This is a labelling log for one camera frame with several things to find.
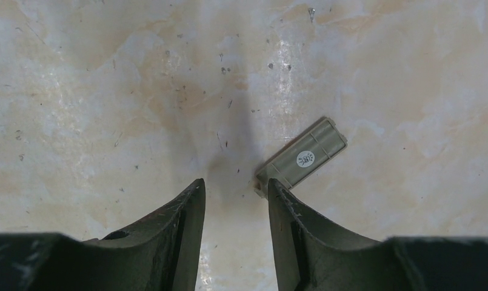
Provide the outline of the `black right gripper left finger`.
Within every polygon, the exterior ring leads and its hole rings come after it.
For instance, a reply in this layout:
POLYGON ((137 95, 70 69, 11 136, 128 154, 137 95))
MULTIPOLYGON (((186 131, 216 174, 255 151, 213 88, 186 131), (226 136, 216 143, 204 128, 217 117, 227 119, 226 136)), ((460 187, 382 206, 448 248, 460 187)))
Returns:
POLYGON ((177 197, 102 239, 0 233, 0 290, 194 290, 206 188, 177 197))

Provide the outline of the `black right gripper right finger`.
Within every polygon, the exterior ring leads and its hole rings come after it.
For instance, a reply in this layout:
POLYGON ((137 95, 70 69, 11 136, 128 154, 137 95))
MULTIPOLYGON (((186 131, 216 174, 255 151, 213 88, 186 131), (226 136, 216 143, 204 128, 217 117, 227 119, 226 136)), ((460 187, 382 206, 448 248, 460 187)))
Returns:
POLYGON ((488 237, 377 241, 329 220, 276 179, 268 204, 279 290, 488 290, 488 237))

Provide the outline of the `grey battery compartment cover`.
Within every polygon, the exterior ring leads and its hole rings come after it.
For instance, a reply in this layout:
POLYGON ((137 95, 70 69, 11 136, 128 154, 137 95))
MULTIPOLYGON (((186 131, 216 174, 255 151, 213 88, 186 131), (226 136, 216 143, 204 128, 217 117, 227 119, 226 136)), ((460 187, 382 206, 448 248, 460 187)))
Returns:
POLYGON ((265 198, 269 179, 296 187, 347 147, 333 120, 322 117, 274 154, 255 172, 255 192, 265 198))

